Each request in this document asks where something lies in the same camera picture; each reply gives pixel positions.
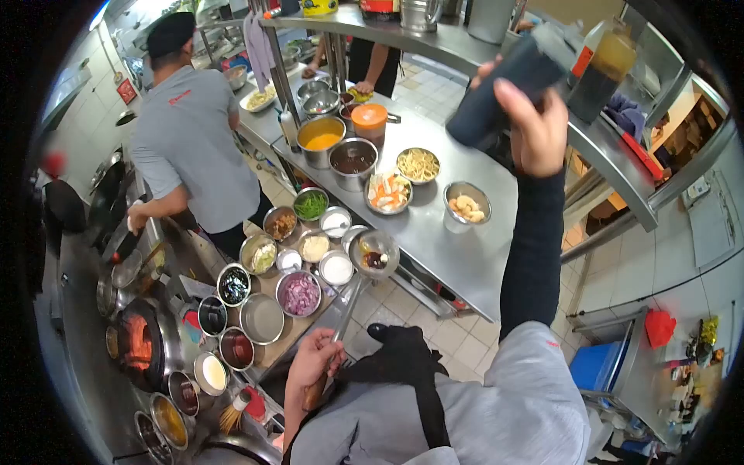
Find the white squeeze bottle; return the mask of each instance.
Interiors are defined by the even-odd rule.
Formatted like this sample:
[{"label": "white squeeze bottle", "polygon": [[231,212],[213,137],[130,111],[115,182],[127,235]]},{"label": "white squeeze bottle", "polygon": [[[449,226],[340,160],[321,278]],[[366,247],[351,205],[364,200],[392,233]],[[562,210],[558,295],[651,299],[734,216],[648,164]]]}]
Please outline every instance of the white squeeze bottle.
[{"label": "white squeeze bottle", "polygon": [[284,107],[284,111],[279,115],[279,124],[281,125],[281,131],[284,133],[287,145],[292,151],[297,151],[299,146],[297,145],[297,125],[295,119],[292,117],[292,113],[289,112],[289,107]]}]

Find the gray shirt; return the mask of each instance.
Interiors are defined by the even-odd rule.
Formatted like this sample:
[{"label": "gray shirt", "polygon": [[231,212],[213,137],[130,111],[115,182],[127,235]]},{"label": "gray shirt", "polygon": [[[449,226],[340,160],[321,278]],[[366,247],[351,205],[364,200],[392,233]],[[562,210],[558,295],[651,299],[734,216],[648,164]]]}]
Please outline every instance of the gray shirt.
[{"label": "gray shirt", "polygon": [[209,233],[242,223],[260,202],[258,178],[228,125],[237,112],[222,73],[184,66],[150,91],[132,138],[132,159],[153,196],[183,184],[189,209]]},{"label": "gray shirt", "polygon": [[355,384],[298,433],[292,463],[584,464],[586,407],[544,324],[514,329],[483,385],[435,382],[452,447],[429,450],[411,386]]}]

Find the green beans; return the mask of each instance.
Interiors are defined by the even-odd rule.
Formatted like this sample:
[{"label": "green beans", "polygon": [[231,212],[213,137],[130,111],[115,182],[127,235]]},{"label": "green beans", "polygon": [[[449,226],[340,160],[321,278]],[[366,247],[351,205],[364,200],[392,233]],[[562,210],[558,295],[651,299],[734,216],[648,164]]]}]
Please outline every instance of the green beans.
[{"label": "green beans", "polygon": [[316,218],[323,214],[327,206],[328,201],[323,194],[308,192],[295,204],[295,211],[303,219]]}]

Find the towel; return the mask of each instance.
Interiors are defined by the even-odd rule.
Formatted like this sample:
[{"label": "towel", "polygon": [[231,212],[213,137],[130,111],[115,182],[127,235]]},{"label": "towel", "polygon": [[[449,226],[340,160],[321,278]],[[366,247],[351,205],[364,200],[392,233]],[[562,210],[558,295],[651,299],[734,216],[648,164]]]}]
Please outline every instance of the towel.
[{"label": "towel", "polygon": [[623,131],[632,134],[636,142],[641,142],[644,127],[646,126],[646,117],[636,102],[630,100],[620,92],[615,92],[604,107],[604,112]]},{"label": "towel", "polygon": [[263,93],[272,78],[272,68],[275,64],[272,49],[269,46],[269,38],[259,24],[258,19],[256,13],[248,12],[246,19],[243,21],[243,40],[246,42],[248,60],[251,62],[251,68],[253,68],[258,91]]}]

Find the orange lid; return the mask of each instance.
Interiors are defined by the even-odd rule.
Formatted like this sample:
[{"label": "orange lid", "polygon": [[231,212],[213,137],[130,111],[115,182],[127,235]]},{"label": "orange lid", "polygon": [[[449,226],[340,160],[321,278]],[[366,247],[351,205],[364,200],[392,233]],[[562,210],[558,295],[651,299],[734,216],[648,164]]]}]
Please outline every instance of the orange lid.
[{"label": "orange lid", "polygon": [[363,129],[377,129],[387,124],[388,110],[378,103],[366,103],[357,106],[351,112],[351,120],[354,122],[354,126]]}]

